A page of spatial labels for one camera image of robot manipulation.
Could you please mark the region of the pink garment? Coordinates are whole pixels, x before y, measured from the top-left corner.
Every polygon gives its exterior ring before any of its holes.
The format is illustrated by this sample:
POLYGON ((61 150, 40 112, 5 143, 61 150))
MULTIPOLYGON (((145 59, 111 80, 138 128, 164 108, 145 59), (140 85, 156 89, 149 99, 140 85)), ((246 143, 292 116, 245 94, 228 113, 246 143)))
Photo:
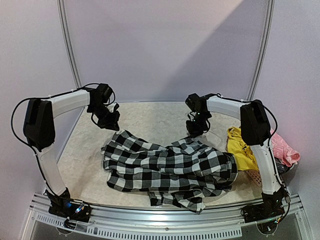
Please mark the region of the pink garment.
POLYGON ((270 142, 274 157, 289 168, 296 165, 301 159, 300 153, 290 147, 279 134, 275 133, 274 129, 271 128, 270 133, 272 134, 270 142))

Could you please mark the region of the pink laundry basket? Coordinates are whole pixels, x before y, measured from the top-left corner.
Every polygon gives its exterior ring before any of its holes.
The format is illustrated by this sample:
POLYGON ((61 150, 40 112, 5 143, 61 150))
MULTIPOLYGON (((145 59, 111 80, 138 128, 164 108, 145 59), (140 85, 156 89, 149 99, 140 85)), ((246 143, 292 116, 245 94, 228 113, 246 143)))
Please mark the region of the pink laundry basket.
POLYGON ((257 170, 246 170, 245 173, 253 180, 253 182, 258 186, 262 187, 262 178, 260 172, 257 170))

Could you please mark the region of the corner wall post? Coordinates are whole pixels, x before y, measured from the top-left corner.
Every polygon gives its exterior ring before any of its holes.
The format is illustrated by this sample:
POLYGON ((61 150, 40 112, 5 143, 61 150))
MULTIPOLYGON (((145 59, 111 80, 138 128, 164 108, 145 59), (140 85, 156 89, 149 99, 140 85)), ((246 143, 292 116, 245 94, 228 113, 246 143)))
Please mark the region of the corner wall post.
POLYGON ((249 101, 251 101, 254 98, 256 88, 257 88, 257 85, 259 82, 259 77, 260 77, 260 74, 262 71, 262 67, 263 67, 263 63, 264 63, 264 59, 265 59, 265 55, 266 55, 266 51, 267 51, 268 41, 269 41, 269 37, 270 37, 274 7, 275 7, 275 1, 268 0, 265 19, 264 19, 264 25, 263 25, 263 29, 262 29, 263 31, 262 31, 260 46, 259 46, 259 51, 258 51, 258 58, 257 58, 256 65, 254 68, 254 74, 253 74, 253 78, 251 81, 251 85, 249 87, 249 91, 248 91, 248 94, 246 97, 246 99, 249 101))
POLYGON ((78 71, 77 64, 76 64, 76 59, 74 56, 71 36, 70 36, 70 32, 69 32, 68 20, 67 20, 66 6, 65 6, 64 0, 57 0, 57 9, 58 9, 58 13, 59 13, 62 36, 63 36, 63 40, 64 40, 67 58, 68 58, 69 65, 70 65, 70 70, 72 73, 74 84, 77 88, 79 88, 82 86, 82 82, 80 79, 79 71, 78 71))

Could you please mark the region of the left corner wall post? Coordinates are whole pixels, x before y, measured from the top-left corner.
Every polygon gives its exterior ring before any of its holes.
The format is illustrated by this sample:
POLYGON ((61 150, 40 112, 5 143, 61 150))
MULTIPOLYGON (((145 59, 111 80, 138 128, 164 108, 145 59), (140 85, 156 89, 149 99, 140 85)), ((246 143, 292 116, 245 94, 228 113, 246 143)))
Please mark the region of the left corner wall post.
POLYGON ((57 9, 58 9, 58 13, 59 13, 62 36, 63 36, 63 40, 64 40, 67 58, 68 58, 69 65, 70 65, 70 70, 72 73, 74 84, 77 88, 79 88, 82 86, 82 82, 80 79, 79 71, 78 71, 77 64, 76 64, 76 59, 74 56, 71 36, 70 36, 70 32, 69 32, 68 20, 67 20, 66 6, 65 6, 64 0, 57 0, 57 9))

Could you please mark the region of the black white checkered shirt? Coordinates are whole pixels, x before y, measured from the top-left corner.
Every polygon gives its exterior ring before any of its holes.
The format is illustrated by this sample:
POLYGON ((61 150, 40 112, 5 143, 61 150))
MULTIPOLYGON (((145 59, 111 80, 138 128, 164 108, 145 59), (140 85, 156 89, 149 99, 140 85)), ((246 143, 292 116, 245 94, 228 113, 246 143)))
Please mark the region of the black white checkered shirt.
POLYGON ((233 154, 189 136, 161 146, 123 130, 101 151, 107 185, 119 192, 146 192, 151 206, 172 205, 200 214, 204 198, 227 193, 238 176, 233 154))

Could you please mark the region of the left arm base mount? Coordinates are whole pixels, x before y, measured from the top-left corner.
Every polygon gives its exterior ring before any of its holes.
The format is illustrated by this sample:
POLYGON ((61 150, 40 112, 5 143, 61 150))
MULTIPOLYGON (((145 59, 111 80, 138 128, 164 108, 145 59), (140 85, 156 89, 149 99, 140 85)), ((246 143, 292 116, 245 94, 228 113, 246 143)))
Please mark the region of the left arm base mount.
POLYGON ((48 212, 51 215, 84 223, 90 221, 92 207, 85 201, 71 198, 68 188, 61 195, 52 194, 48 190, 45 195, 50 200, 48 212))

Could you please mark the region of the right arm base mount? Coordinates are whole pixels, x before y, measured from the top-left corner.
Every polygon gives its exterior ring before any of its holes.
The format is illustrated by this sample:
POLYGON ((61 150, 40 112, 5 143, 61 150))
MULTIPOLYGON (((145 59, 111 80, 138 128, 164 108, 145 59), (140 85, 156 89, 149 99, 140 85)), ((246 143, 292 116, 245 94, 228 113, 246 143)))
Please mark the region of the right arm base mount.
POLYGON ((289 213, 291 198, 287 191, 281 190, 273 194, 262 193, 262 203, 244 206, 240 214, 245 223, 278 217, 275 224, 280 223, 289 213))

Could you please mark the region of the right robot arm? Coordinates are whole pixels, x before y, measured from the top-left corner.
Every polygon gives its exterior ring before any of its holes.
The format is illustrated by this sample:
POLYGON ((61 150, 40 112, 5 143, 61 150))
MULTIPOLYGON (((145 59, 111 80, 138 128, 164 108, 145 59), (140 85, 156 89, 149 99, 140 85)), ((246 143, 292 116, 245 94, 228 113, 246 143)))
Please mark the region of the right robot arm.
POLYGON ((210 129, 211 113, 219 113, 240 120, 241 138, 250 146, 257 161, 261 182, 262 198, 258 213, 269 218, 278 210, 275 201, 288 199, 289 193, 281 181, 272 151, 271 125, 266 114, 267 108, 260 100, 238 100, 226 98, 218 93, 199 96, 190 94, 186 100, 191 114, 186 129, 191 137, 198 137, 210 129))

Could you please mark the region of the aluminium front rail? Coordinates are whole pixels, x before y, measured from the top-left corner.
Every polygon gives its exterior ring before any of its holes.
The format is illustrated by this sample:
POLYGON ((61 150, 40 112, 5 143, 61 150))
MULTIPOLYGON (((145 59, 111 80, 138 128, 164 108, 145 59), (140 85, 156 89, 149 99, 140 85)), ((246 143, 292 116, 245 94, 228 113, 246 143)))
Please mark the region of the aluminium front rail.
POLYGON ((92 207, 89 222, 64 227, 64 219, 49 213, 41 196, 30 204, 25 240, 309 240, 301 201, 293 196, 289 213, 275 228, 268 222, 245 222, 244 202, 205 209, 201 214, 170 207, 149 209, 92 207))

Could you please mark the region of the yellow garment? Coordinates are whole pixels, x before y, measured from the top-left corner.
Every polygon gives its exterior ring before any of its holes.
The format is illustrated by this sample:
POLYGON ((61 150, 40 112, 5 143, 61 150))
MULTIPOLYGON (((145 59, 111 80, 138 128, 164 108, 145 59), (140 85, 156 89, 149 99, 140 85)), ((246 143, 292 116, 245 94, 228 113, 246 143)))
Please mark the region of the yellow garment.
POLYGON ((235 157, 239 171, 258 171, 257 160, 250 148, 241 136, 240 127, 230 127, 227 130, 226 150, 235 157))

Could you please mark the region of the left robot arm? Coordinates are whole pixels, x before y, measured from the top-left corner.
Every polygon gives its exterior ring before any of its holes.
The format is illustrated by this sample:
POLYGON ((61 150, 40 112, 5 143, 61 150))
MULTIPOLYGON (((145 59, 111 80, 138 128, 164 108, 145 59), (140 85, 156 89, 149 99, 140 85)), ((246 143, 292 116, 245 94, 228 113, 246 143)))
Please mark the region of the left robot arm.
POLYGON ((99 83, 96 88, 85 86, 28 101, 23 134, 27 144, 35 150, 46 188, 52 195, 60 197, 68 192, 54 155, 55 118, 75 109, 87 108, 87 112, 97 118, 95 125, 100 129, 119 131, 120 113, 115 99, 113 89, 106 83, 99 83))

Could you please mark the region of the navy blue garment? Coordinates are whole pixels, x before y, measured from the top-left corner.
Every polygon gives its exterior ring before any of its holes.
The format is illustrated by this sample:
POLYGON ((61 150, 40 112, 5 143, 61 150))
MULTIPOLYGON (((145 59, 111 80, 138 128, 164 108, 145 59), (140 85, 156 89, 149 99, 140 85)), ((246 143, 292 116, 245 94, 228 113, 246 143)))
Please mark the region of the navy blue garment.
POLYGON ((281 163, 281 161, 278 158, 275 158, 275 164, 276 164, 276 168, 277 168, 278 174, 280 176, 282 176, 283 174, 289 172, 294 167, 294 165, 287 166, 284 163, 281 163))

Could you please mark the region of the right corner wall post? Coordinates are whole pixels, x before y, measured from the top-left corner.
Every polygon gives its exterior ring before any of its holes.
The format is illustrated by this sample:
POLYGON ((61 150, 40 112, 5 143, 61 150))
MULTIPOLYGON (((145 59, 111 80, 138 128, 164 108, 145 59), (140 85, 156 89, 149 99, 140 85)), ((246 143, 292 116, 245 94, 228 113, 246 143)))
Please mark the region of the right corner wall post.
POLYGON ((249 87, 249 91, 248 91, 248 94, 246 97, 246 99, 249 101, 251 101, 254 98, 256 88, 257 88, 257 85, 259 82, 259 77, 260 77, 260 74, 262 71, 262 67, 263 67, 263 63, 264 63, 264 59, 265 59, 265 55, 266 55, 266 51, 267 51, 268 41, 269 41, 269 37, 270 37, 274 7, 275 7, 275 1, 268 0, 265 19, 264 19, 264 25, 263 25, 263 29, 262 29, 263 31, 262 31, 260 46, 259 46, 259 51, 258 51, 258 58, 257 58, 256 65, 254 68, 254 74, 253 74, 253 78, 251 81, 251 85, 249 87))

